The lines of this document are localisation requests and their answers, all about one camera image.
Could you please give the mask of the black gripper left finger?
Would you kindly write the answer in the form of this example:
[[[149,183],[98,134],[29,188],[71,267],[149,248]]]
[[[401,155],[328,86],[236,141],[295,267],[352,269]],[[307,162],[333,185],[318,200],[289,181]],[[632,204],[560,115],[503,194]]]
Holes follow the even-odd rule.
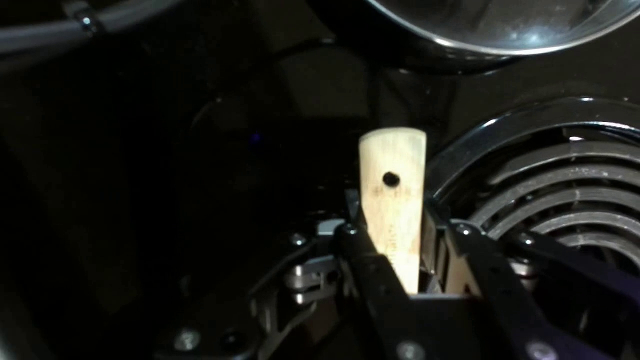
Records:
[[[388,258],[352,222],[337,235],[347,299],[355,304],[356,345],[369,360],[429,360],[409,299]]]

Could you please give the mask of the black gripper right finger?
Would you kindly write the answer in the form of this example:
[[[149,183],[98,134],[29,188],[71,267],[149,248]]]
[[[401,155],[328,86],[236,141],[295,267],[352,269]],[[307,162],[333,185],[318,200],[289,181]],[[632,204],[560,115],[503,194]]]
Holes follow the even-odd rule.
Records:
[[[609,354],[553,327],[496,242],[471,224],[448,231],[446,291],[472,294],[498,328],[514,360],[613,360]]]

